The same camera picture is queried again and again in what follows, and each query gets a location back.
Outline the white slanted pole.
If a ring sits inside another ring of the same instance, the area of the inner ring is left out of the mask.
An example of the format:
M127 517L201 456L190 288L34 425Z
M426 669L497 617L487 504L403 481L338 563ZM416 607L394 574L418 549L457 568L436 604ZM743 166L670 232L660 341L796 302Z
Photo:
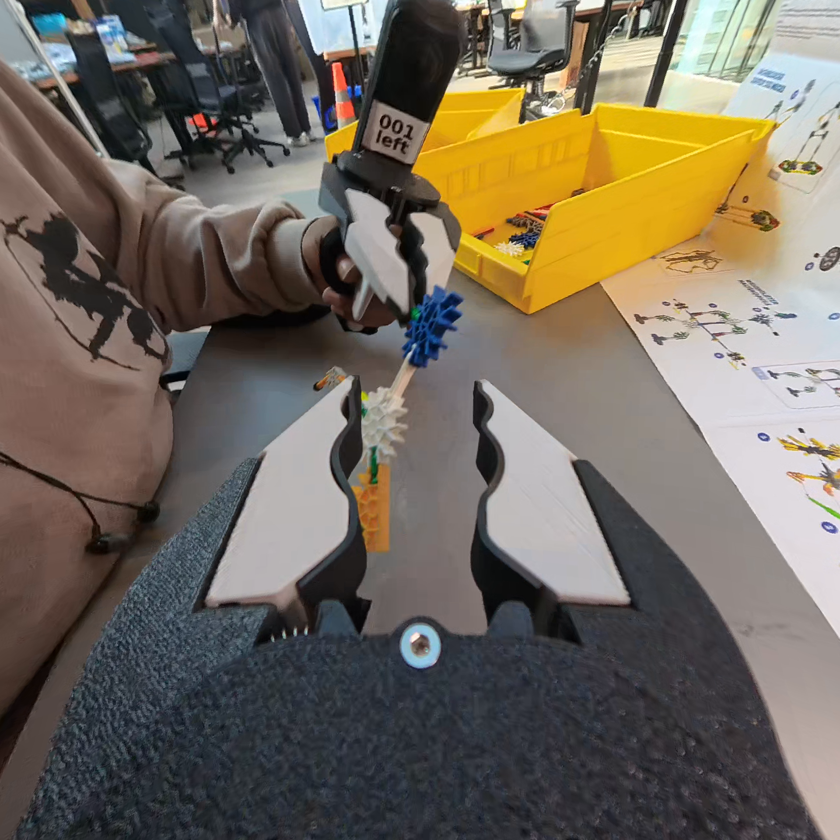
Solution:
M111 155L108 152L108 149L105 146L104 142L102 141L102 138L92 126L87 114L85 113L84 109L79 104L79 101L76 99L75 95L71 91L67 81L65 80L65 78L63 78L62 74L56 68L51 58L49 58L49 56L47 55L46 49L44 48L42 42L37 36L35 29L29 23L21 3L3 1L3 5L8 11L8 13L11 15L16 27L22 33L22 36L27 40L30 48L35 53L38 60L40 60L41 63L43 63L47 68L49 76L51 77L52 81L55 82L56 87L58 88L61 96L66 102L66 105L73 112L75 119L80 127L80 130L85 134L87 140L96 150L97 155L104 160L109 160L111 158Z

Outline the yellow plastic bin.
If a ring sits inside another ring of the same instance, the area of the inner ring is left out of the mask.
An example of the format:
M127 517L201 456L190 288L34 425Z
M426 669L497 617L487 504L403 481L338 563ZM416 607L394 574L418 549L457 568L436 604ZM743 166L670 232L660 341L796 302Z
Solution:
M414 172L427 176L431 153L516 127L523 96L523 88L448 92L432 122L373 101L363 134L397 162L406 162L402 152L415 153Z
M775 128L597 104L437 150L425 177L462 228L456 268L533 314L696 237ZM471 235L549 203L528 265Z

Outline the grey desk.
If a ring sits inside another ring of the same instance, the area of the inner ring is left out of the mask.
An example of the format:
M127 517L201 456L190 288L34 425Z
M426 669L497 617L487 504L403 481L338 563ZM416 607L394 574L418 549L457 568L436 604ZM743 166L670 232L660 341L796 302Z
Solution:
M474 381L488 379L574 455L598 468L689 567L747 659L791 776L825 838L838 838L838 638L711 453L601 287L527 316L458 272L464 317L407 392L393 480L392 552L369 559L365 630L413 616L477 634L486 626L469 569L476 507ZM91 647L137 574L247 457L318 399L338 364L389 383L402 335L213 328L174 414L161 517L68 636L2 774L2 838L28 809L49 741Z

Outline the black mesh office chair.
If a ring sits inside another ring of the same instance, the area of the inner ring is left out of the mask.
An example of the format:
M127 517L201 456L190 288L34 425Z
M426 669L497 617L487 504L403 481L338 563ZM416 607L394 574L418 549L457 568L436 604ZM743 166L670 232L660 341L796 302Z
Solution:
M544 78L565 69L572 57L577 1L527 1L521 11L518 47L507 45L511 17L501 2L490 2L490 52L487 68L542 94Z
M234 163L244 153L259 157L269 168L274 162L266 148L281 149L288 157L291 152L285 143L259 137L251 101L239 85L217 81L211 60L197 46L192 30L173 5L143 2L143 9L175 58L168 65L175 71L175 80L165 80L155 89L165 117L184 130L189 119L204 119L179 139L180 149L171 157L194 170L197 156L220 154L228 174L235 173Z
M98 33L70 31L67 38L75 54L82 98L107 151L112 158L157 175L149 159L151 137L123 96Z

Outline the toy instruction sheet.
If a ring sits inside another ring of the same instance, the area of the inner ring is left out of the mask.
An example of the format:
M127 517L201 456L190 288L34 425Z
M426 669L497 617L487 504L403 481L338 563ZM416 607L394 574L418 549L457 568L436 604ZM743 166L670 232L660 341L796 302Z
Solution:
M775 123L701 234L603 282L839 631L838 2L781 2L725 115Z

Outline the brown cardboard box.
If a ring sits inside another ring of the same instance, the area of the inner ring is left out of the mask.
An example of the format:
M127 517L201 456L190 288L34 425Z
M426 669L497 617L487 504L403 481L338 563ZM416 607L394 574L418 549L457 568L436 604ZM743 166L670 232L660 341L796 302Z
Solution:
M572 30L572 45L570 62L566 68L565 89L576 89L584 64L584 52L586 39L589 33L590 23L585 21L574 21Z

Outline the toy construction model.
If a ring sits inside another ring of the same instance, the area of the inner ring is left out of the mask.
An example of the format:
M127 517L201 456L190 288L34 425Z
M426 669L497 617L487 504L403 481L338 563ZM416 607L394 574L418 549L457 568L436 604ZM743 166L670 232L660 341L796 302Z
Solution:
M390 385L361 394L363 458L352 489L368 553L387 553L391 548L392 463L397 446L404 442L404 393L415 371L405 358Z

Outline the cluttered work table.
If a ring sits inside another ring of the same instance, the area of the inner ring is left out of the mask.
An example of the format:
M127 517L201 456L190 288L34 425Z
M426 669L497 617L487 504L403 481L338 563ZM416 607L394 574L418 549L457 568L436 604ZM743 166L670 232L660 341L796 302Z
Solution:
M128 50L116 53L107 48L106 53L115 73L152 70L175 59L171 52L156 50L141 52L131 58ZM61 35L58 39L43 40L17 2L2 2L1 59L41 91L57 89L61 83L69 86L78 82L77 57L68 38Z

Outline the black hoodie drawstring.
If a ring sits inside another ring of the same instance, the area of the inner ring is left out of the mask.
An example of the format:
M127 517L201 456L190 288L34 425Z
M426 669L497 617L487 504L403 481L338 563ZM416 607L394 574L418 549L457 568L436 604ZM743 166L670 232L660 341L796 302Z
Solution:
M94 555L107 555L118 553L125 550L133 538L132 532L116 532L103 530L100 521L91 507L92 503L97 503L111 508L124 508L133 511L135 515L134 524L136 526L145 526L153 523L161 514L160 504L152 499L144 503L115 500L108 497L97 496L89 492L79 490L65 481L55 478L41 470L31 468L19 460L13 458L11 455L1 452L1 463L3 466L10 469L21 471L28 476L31 476L49 487L60 490L67 495L73 497L77 503L81 505L82 510L87 514L91 521L91 536L86 544L85 551Z

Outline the black metal pole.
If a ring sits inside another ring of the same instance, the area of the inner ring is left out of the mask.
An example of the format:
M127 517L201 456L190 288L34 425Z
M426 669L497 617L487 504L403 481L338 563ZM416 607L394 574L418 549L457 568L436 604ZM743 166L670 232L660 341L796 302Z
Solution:
M620 32L623 26L622 13L614 6L614 1L602 2L595 21L595 34L593 38L588 38L584 45L583 62L574 96L574 107L584 116L592 110L606 48L615 38L615 32Z
M646 108L655 109L658 105L688 4L689 1L687 0L679 0L674 1L671 5L664 37L659 48L654 71L650 78L644 100L644 107Z

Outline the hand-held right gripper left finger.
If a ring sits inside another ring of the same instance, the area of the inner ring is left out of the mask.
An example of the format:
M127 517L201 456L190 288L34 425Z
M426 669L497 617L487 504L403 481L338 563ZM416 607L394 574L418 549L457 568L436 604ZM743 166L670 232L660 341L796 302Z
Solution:
M361 383L350 375L260 454L206 606L312 615L324 601L355 602L366 548L350 477L361 457Z

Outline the gridded glass window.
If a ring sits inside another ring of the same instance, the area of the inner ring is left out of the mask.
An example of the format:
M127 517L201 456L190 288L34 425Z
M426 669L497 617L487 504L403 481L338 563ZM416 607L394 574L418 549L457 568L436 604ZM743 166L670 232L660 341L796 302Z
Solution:
M742 82L765 55L781 1L688 1L670 69Z

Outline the orange traffic cone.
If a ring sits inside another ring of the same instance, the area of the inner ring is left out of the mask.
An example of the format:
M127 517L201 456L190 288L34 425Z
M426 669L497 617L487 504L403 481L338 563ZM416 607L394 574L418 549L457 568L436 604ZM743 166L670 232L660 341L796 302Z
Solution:
M340 61L331 64L332 87L334 96L334 117L338 129L353 124L356 120L353 89L347 84Z

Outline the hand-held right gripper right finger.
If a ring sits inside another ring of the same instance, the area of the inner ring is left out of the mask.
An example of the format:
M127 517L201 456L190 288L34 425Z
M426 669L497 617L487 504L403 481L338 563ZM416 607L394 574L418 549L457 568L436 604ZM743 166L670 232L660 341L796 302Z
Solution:
M560 606L629 607L631 596L569 449L488 380L473 391L485 482L472 576L490 622L503 604L554 622Z

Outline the person's left forearm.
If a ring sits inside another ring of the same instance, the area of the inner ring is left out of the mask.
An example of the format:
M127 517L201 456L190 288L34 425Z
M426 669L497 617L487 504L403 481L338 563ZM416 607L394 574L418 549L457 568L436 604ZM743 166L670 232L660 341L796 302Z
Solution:
M208 207L137 165L107 167L120 228L116 270L164 332L320 303L304 250L315 223L293 206Z

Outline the person's beige hoodie torso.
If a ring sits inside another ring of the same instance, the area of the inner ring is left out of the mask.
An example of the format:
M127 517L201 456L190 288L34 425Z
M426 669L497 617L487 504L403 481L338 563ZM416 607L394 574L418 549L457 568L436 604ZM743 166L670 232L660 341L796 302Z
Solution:
M149 501L172 451L165 332L120 279L108 162L2 65L2 452L79 490ZM91 504L103 530L133 511ZM120 554L85 551L66 493L2 465L2 716Z

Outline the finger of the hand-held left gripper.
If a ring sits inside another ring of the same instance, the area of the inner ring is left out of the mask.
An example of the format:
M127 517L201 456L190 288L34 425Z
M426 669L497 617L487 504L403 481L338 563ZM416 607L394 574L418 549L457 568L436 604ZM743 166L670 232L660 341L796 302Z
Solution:
M396 321L406 325L414 307L414 278L400 250L399 238L388 224L391 211L366 192L346 191L344 196L350 222L343 248L360 272L360 282L346 311L350 323L361 325L376 299L391 310Z
M410 213L402 227L402 256L410 275L409 301L419 307L436 287L446 288L459 247L452 212Z

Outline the pile of toy pieces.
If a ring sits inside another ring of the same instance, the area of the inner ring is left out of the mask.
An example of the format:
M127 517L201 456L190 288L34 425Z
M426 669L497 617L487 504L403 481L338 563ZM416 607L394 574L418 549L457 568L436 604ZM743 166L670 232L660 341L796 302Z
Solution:
M497 224L474 230L471 235L500 254L528 265L551 209L553 203L516 212Z

